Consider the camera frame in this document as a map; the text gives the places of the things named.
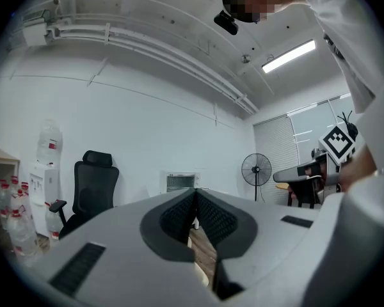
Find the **black fan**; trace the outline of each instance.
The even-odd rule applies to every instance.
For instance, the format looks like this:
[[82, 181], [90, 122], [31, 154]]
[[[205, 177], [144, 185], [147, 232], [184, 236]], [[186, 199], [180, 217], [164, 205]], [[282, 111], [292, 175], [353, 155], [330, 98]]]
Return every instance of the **black fan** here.
[[255, 187], [255, 201], [257, 201], [257, 187], [265, 184], [271, 175], [271, 165], [267, 157], [260, 153], [247, 156], [242, 163], [242, 176], [246, 182]]

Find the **fluorescent ceiling light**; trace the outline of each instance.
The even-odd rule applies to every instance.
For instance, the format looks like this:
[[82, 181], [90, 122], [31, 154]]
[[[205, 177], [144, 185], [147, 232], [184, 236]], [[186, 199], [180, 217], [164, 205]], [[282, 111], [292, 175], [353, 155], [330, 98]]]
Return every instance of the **fluorescent ceiling light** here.
[[300, 136], [302, 134], [306, 134], [306, 133], [310, 133], [310, 132], [313, 132], [313, 130], [308, 130], [306, 132], [302, 132], [302, 133], [299, 133], [299, 134], [293, 134], [293, 136]]
[[299, 45], [296, 48], [291, 49], [290, 51], [286, 52], [285, 54], [282, 54], [281, 56], [275, 58], [272, 61], [269, 61], [268, 63], [264, 64], [262, 66], [265, 73], [271, 72], [272, 70], [278, 68], [279, 66], [282, 66], [289, 61], [300, 57], [316, 48], [316, 43], [314, 40], [307, 41], [303, 43], [302, 45]]
[[312, 108], [315, 108], [315, 107], [317, 107], [317, 102], [314, 102], [313, 104], [311, 104], [309, 106], [306, 106], [306, 107], [301, 107], [301, 108], [297, 108], [297, 109], [292, 110], [292, 111], [288, 111], [287, 115], [288, 115], [288, 117], [291, 117], [291, 116], [293, 116], [295, 114], [302, 113], [302, 112], [304, 112], [306, 110], [309, 110], [309, 109], [312, 109]]
[[351, 93], [346, 93], [345, 95], [341, 95], [340, 99], [351, 97]]

